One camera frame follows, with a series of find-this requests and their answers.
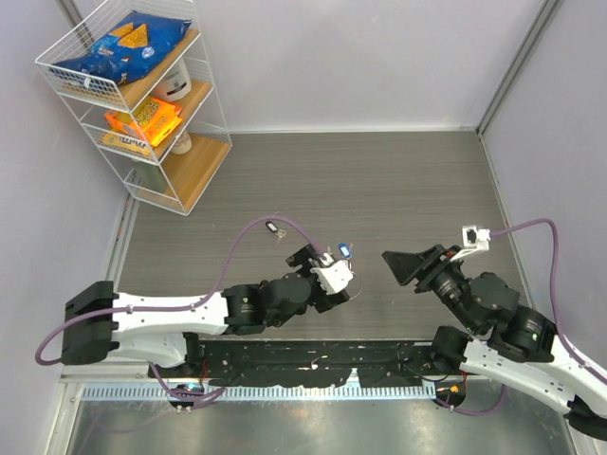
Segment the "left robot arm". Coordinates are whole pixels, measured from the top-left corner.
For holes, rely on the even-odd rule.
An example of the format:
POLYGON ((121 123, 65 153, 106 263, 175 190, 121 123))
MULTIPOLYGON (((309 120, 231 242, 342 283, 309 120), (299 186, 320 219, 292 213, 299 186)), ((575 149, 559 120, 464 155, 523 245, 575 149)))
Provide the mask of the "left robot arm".
POLYGON ((65 365, 89 365, 127 358, 193 376, 203 355, 191 335, 257 335, 308 308, 323 313, 345 303, 354 278, 351 257, 346 244, 338 256, 307 245, 287 258, 292 270, 281 278, 203 296, 143 297, 117 293, 110 281, 94 282, 65 306, 68 325, 60 359, 65 365))

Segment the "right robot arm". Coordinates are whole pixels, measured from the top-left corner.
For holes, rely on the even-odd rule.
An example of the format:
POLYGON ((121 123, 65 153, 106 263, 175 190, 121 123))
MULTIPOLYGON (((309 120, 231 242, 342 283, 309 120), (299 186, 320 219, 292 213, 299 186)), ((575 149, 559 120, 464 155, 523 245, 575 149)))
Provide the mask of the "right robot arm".
POLYGON ((556 324, 520 303, 520 294, 492 272, 468 278, 457 246, 418 253, 385 251, 397 283, 431 292, 463 327, 441 326, 429 350, 440 373, 459 370, 494 379, 559 412, 575 430, 606 438, 606 386, 576 360, 556 324))

